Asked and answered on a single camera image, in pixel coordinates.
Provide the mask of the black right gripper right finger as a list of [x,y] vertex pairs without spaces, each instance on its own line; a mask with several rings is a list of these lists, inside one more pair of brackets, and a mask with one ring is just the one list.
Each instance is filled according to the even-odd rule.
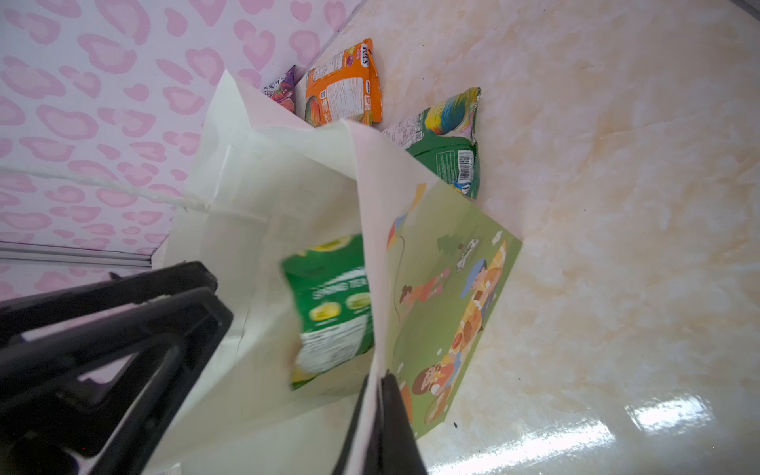
[[395,376],[364,378],[334,474],[425,474]]

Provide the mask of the white paper bag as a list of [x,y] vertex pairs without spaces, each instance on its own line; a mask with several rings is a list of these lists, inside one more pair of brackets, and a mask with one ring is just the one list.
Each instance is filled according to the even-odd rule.
[[166,267],[1,306],[5,474],[424,474],[521,241],[231,75]]

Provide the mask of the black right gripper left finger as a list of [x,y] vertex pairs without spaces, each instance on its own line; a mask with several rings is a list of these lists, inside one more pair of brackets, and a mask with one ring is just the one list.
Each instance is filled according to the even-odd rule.
[[139,474],[227,334],[198,261],[1,305],[1,470]]

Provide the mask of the green Fox's spring tea bag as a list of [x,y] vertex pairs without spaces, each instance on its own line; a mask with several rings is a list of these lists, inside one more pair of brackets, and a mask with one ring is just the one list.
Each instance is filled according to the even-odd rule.
[[280,263],[301,321],[291,388],[298,389],[374,347],[361,235],[339,237]]

